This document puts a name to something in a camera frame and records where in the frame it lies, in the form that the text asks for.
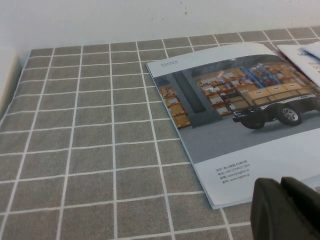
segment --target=booklet cover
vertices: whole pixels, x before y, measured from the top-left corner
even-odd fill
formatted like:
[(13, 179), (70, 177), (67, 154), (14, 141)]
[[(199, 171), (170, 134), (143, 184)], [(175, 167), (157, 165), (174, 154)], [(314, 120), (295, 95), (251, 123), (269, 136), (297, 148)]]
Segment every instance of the booklet cover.
[(313, 82), (320, 86), (320, 59), (304, 50), (303, 45), (277, 45), (277, 48)]
[(311, 53), (312, 55), (320, 59), (320, 41), (304, 45), (302, 48), (308, 53)]
[(257, 178), (320, 186), (320, 88), (258, 43), (147, 67), (213, 208), (248, 202)]

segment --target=truck wheel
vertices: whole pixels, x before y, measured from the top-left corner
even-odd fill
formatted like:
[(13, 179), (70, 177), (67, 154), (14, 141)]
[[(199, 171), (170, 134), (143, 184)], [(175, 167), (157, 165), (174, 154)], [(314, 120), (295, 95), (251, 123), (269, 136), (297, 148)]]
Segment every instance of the truck wheel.
[(290, 106), (279, 106), (276, 109), (276, 116), (278, 120), (287, 125), (299, 125), (301, 124), (301, 116)]
[(242, 120), (241, 123), (248, 129), (262, 129), (265, 126), (265, 121), (256, 119)]
[(320, 98), (319, 97), (314, 97), (312, 99), (312, 105), (315, 110), (320, 111)]

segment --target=cardboard box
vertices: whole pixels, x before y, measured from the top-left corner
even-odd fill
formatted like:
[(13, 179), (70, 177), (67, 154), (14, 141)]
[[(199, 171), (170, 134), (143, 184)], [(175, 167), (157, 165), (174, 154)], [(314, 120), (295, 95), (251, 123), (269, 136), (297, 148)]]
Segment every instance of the cardboard box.
[(168, 94), (168, 91), (167, 91), (167, 89), (165, 87), (161, 87), (160, 88), (160, 92), (161, 92), (162, 96), (165, 96), (165, 95)]
[(267, 88), (260, 88), (255, 91), (246, 92), (245, 94), (252, 99), (258, 99), (258, 98), (267, 97), (271, 95), (271, 93), (268, 91)]
[(245, 100), (233, 102), (233, 105), (236, 109), (244, 109), (249, 107)]
[(293, 94), (289, 91), (287, 92), (283, 92), (283, 93), (279, 93), (279, 94), (275, 94), (273, 95), (277, 100), (281, 100), (281, 99), (286, 99), (286, 98), (290, 98), (293, 97)]
[(263, 105), (263, 104), (268, 104), (271, 101), (267, 97), (263, 97), (263, 98), (259, 98), (257, 100), (253, 99), (252, 102), (255, 103), (256, 105)]
[(310, 88), (303, 88), (297, 90), (299, 94), (313, 94)]
[(273, 94), (279, 94), (288, 91), (287, 88), (285, 88), (282, 84), (280, 85), (274, 85), (274, 86), (268, 86), (265, 89), (268, 90), (269, 93)]
[(299, 95), (299, 93), (298, 93), (296, 90), (290, 91), (290, 93), (291, 93), (293, 96)]
[(176, 104), (170, 107), (171, 109), (171, 115), (176, 115), (184, 112), (184, 109), (180, 104)]
[(271, 102), (273, 102), (273, 101), (276, 101), (277, 99), (275, 98), (275, 96), (268, 96), (268, 99), (271, 101)]
[(181, 127), (182, 125), (190, 124), (189, 118), (186, 114), (174, 116), (173, 120), (178, 128)]
[(289, 91), (290, 90), (297, 90), (297, 89), (302, 89), (303, 87), (297, 83), (297, 82), (292, 82), (292, 83), (286, 83), (286, 84), (283, 84), (283, 86), (288, 89)]
[(235, 96), (235, 97), (231, 97), (228, 98), (230, 100), (230, 102), (235, 102), (235, 101), (239, 101), (239, 100), (243, 100), (244, 98), (242, 96)]
[(242, 93), (242, 96), (250, 103), (250, 105), (261, 105), (268, 103), (270, 101), (266, 97), (270, 95), (271, 93), (266, 88), (260, 88), (258, 90)]

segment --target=black object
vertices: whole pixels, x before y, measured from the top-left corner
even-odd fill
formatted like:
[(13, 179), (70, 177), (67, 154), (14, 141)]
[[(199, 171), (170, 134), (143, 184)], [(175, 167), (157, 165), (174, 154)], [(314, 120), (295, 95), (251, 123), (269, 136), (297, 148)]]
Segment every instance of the black object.
[(250, 220), (254, 240), (320, 240), (320, 194), (293, 177), (258, 178)]

